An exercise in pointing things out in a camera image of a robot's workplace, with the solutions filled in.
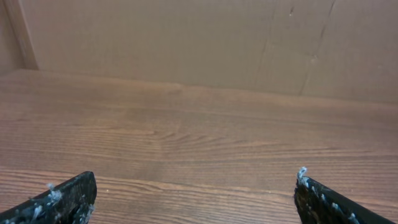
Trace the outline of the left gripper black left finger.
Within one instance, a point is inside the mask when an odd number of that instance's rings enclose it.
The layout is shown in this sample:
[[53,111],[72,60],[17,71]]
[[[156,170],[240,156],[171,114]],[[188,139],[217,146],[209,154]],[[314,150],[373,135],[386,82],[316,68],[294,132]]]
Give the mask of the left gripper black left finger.
[[1,224],[88,224],[97,186],[92,171],[59,184],[1,213]]

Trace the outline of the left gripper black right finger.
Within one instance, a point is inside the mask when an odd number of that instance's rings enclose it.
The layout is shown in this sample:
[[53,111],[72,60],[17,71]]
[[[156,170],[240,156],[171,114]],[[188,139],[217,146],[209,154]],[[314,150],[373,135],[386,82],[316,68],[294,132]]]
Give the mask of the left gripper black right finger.
[[297,172],[294,203],[303,224],[393,224],[331,188],[306,175],[307,168]]

